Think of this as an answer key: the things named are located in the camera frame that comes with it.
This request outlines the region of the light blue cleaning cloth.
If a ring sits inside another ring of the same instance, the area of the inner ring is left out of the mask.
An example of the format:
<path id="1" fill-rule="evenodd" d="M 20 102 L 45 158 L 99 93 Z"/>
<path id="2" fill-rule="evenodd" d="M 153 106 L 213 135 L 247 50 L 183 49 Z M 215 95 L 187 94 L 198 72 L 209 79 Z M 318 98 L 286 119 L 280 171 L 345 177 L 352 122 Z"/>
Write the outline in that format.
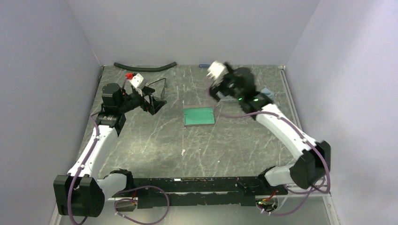
<path id="1" fill-rule="evenodd" d="M 275 94 L 271 90 L 269 90 L 267 88 L 263 88 L 260 92 L 265 94 L 271 100 L 273 100 L 273 101 L 275 100 Z"/>

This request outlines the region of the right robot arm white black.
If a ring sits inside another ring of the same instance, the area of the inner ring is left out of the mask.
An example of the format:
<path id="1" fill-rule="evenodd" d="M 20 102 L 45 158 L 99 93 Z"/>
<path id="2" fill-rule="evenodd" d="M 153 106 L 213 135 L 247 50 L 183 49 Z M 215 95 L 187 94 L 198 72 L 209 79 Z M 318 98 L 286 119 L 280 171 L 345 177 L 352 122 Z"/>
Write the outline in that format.
<path id="1" fill-rule="evenodd" d="M 330 191 L 331 147 L 326 141 L 317 141 L 293 124 L 265 93 L 258 91 L 255 77 L 249 68 L 233 69 L 229 64 L 215 61 L 207 69 L 212 83 L 208 94 L 217 102 L 230 96 L 237 100 L 244 117 L 252 117 L 267 128 L 289 150 L 295 162 L 291 165 L 267 169 L 258 182 L 259 191 L 271 194 L 279 185 L 295 184 L 301 189 L 315 187 L 326 178 Z"/>

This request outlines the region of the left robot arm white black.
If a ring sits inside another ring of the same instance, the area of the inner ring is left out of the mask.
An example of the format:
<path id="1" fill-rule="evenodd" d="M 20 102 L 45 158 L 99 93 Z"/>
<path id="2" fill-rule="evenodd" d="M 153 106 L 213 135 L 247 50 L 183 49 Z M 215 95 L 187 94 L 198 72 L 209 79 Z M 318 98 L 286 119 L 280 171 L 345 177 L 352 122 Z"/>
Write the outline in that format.
<path id="1" fill-rule="evenodd" d="M 146 85 L 140 90 L 133 87 L 131 94 L 117 83 L 102 88 L 101 110 L 96 118 L 89 117 L 94 128 L 87 146 L 67 174 L 58 175 L 53 182 L 60 215 L 95 218 L 102 212 L 105 200 L 118 193 L 128 197 L 134 192 L 132 172 L 118 169 L 103 179 L 98 174 L 126 122 L 125 114 L 141 108 L 154 115 L 167 103 L 165 90 L 160 97 L 154 92 Z"/>

